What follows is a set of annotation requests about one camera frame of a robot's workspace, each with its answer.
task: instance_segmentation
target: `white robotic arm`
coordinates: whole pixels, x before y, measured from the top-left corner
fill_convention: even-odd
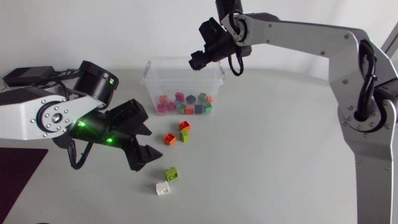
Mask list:
[[[394,165],[398,80],[390,58],[363,30],[280,21],[266,13],[243,14],[240,1],[216,3],[227,32],[212,18],[202,24],[205,52],[192,54],[192,68],[199,70],[225,57],[231,60],[236,53],[241,70],[231,69],[240,75],[241,57],[248,56],[248,47],[255,44],[328,58],[329,83],[338,102],[343,136],[355,154],[358,223],[398,223],[398,168]]]

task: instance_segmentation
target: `black cable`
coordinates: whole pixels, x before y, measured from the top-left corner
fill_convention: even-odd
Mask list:
[[[236,57],[236,58],[237,58],[237,60],[238,60],[239,66],[241,67],[240,70],[239,70],[239,72],[236,72],[236,71],[235,71],[235,69],[234,69],[234,67],[233,67],[233,65],[232,65],[232,58],[231,58],[231,56],[228,56],[228,63],[229,63],[229,67],[231,68],[232,73],[233,73],[234,75],[236,75],[236,76],[240,76],[240,75],[242,75],[242,73],[243,73],[243,59],[242,59],[242,57]]]
[[[70,143],[70,145],[68,147],[68,155],[69,155],[70,165],[74,169],[78,170],[84,165],[84,163],[86,162],[88,153],[91,150],[91,147],[93,147],[93,143],[92,142],[87,143],[86,149],[81,154],[79,161],[76,162],[76,145],[75,145],[75,142],[72,140],[72,142]]]
[[[377,59],[367,40],[362,40],[359,46],[359,61],[362,74],[364,74],[362,68],[364,58],[368,61],[368,70],[364,75],[364,84],[358,99],[357,119],[360,121],[364,121],[369,117],[369,105],[374,92],[374,81],[377,80],[377,76],[374,75]]]

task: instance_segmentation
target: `dark red mat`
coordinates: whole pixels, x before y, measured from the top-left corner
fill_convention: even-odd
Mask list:
[[[0,223],[3,223],[48,149],[0,148]]]

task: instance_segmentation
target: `red block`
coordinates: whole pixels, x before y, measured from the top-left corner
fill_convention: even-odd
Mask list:
[[[167,104],[166,104],[166,108],[169,110],[169,111],[172,111],[172,110],[175,110],[175,108],[176,108],[177,106],[175,105],[175,103],[173,103],[173,102],[168,102]]]
[[[194,114],[195,113],[195,109],[193,108],[193,105],[186,106],[185,110],[186,110],[187,114]]]
[[[185,97],[183,93],[176,93],[175,94],[175,100],[185,102]]]
[[[159,113],[164,113],[164,112],[166,112],[166,106],[165,106],[163,103],[158,104],[158,105],[157,105],[157,112],[159,112]]]

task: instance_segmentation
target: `white wall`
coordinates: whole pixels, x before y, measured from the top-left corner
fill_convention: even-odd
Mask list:
[[[397,0],[242,0],[245,12],[284,21],[360,28],[381,46],[398,21]],[[160,55],[203,50],[202,22],[218,20],[215,0],[1,0],[0,77],[16,67],[142,68]],[[273,68],[327,77],[327,60],[268,45],[253,47],[246,68]]]

